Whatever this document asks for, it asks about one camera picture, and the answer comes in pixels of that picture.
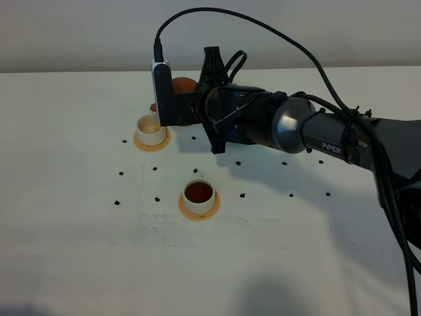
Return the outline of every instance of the robotic arm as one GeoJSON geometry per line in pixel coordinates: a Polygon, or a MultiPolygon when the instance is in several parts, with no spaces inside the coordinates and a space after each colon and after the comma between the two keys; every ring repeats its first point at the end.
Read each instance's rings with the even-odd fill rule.
{"type": "Polygon", "coordinates": [[[372,118],[348,109],[335,93],[320,63],[304,47],[275,29],[248,16],[223,9],[183,11],[165,22],[154,45],[152,75],[161,126],[202,124],[214,154],[224,153],[226,142],[260,144],[287,153],[317,150],[374,173],[380,205],[401,246],[407,268],[411,315],[417,315],[415,268],[421,263],[407,240],[421,249],[421,120],[372,118]],[[287,95],[232,83],[247,55],[237,52],[224,65],[219,47],[205,48],[205,61],[195,90],[174,93],[169,63],[162,55],[159,35],[179,16],[216,11],[244,18],[298,47],[316,65],[341,109],[305,92],[287,95]],[[241,58],[230,76],[228,70],[241,58]],[[312,102],[324,108],[316,111],[312,102]]]}

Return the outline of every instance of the white table surface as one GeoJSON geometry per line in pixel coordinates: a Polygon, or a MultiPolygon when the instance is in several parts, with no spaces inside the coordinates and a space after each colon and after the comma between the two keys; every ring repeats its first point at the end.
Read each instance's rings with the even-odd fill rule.
{"type": "MultiPolygon", "coordinates": [[[[327,73],[350,107],[421,118],[420,67],[327,73]]],[[[332,100],[315,69],[236,81],[332,100]]],[[[213,155],[200,126],[144,153],[132,135],[152,102],[149,72],[0,74],[0,316],[409,313],[370,172],[258,145],[213,155]],[[221,197],[204,222],[178,210],[194,168],[221,197]]]]}

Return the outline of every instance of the white cup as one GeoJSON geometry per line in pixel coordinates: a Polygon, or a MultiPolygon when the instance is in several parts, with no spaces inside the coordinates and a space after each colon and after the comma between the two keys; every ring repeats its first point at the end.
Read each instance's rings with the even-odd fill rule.
{"type": "Polygon", "coordinates": [[[199,178],[190,180],[184,187],[182,195],[183,195],[184,206],[186,207],[188,211],[190,211],[193,214],[201,215],[201,214],[205,214],[209,212],[214,207],[215,201],[216,201],[215,188],[213,187],[212,184],[210,184],[209,181],[203,179],[202,176],[200,176],[199,178]],[[203,185],[201,187],[197,187],[196,185],[195,191],[198,192],[198,194],[191,196],[191,191],[187,193],[187,196],[189,196],[189,198],[193,200],[191,201],[189,198],[187,198],[186,191],[191,185],[194,185],[198,182],[202,182],[203,184],[206,184],[212,190],[212,194],[209,194],[209,198],[204,200],[204,198],[207,198],[208,196],[206,196],[204,194],[205,192],[200,189],[205,188],[205,187],[203,187],[203,185]]]}
{"type": "Polygon", "coordinates": [[[159,124],[156,115],[145,115],[137,122],[137,136],[146,146],[157,146],[166,138],[166,128],[159,124]]]}

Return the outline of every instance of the orange coaster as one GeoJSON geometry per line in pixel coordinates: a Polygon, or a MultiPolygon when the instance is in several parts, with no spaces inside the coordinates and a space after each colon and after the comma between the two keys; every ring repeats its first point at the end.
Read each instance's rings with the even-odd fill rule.
{"type": "Polygon", "coordinates": [[[133,143],[136,146],[136,148],[142,151],[146,151],[148,153],[160,151],[161,149],[165,148],[165,146],[167,146],[168,143],[170,142],[170,139],[171,139],[171,133],[170,133],[170,130],[167,129],[167,127],[166,127],[166,138],[164,139],[162,143],[156,146],[146,146],[144,143],[140,141],[139,137],[137,136],[137,131],[135,131],[133,134],[133,143]]]}
{"type": "Polygon", "coordinates": [[[216,212],[218,212],[219,210],[219,206],[221,204],[218,192],[215,192],[215,205],[213,205],[213,208],[205,213],[205,214],[195,214],[192,213],[191,211],[189,211],[188,209],[186,209],[185,205],[184,205],[184,201],[183,201],[183,195],[180,194],[180,197],[178,198],[178,208],[180,209],[180,212],[182,212],[182,214],[187,217],[188,219],[191,219],[192,221],[205,221],[209,218],[211,218],[213,215],[216,214],[216,212]]]}

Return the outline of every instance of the white wall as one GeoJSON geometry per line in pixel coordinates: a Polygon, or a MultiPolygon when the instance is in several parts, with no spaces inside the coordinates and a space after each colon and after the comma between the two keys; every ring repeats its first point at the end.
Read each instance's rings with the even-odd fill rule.
{"type": "MultiPolygon", "coordinates": [[[[421,65],[421,0],[2,0],[0,71],[146,70],[158,27],[174,13],[212,6],[285,32],[325,65],[421,65]]],[[[175,69],[200,68],[203,47],[247,68],[310,66],[298,50],[249,22],[194,13],[162,35],[175,69]]]]}

